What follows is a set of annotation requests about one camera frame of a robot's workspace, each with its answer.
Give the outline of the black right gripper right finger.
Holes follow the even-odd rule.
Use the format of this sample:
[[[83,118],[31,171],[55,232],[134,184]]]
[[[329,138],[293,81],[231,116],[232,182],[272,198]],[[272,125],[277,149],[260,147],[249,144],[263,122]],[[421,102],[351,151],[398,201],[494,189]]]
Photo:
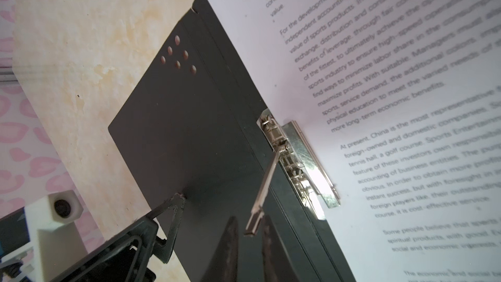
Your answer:
[[[262,219],[262,256],[267,282],[299,282],[290,257],[270,216]]]

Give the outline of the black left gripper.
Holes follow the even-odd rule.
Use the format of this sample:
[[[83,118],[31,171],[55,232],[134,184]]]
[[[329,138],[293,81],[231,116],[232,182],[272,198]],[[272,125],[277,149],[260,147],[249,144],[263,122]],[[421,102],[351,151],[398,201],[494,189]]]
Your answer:
[[[105,242],[81,261],[53,278],[54,281],[155,281],[148,268],[152,255],[168,264],[174,253],[186,198],[176,193]],[[171,211],[165,238],[157,236],[156,218]]]

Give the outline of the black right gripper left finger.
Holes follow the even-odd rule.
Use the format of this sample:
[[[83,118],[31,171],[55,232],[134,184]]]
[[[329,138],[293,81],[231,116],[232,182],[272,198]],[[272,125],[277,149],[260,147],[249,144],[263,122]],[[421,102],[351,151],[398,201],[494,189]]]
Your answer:
[[[201,281],[237,281],[239,225],[237,218],[228,219],[217,248]]]

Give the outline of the red black folder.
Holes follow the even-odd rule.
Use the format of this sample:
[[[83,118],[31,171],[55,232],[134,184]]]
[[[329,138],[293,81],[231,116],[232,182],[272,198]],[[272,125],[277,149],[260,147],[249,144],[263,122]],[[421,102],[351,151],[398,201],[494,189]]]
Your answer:
[[[109,125],[151,207],[184,199],[174,251],[191,281],[237,219],[236,279],[263,281],[270,218],[300,281],[353,281],[328,223],[341,205],[296,121],[279,121],[208,0],[194,0]]]

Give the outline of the double column text sheet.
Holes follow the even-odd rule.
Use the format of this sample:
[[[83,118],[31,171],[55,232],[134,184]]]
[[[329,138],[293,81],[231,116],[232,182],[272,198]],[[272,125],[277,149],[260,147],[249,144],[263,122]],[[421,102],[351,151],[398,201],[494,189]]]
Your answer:
[[[500,280],[500,0],[208,0],[357,281]]]

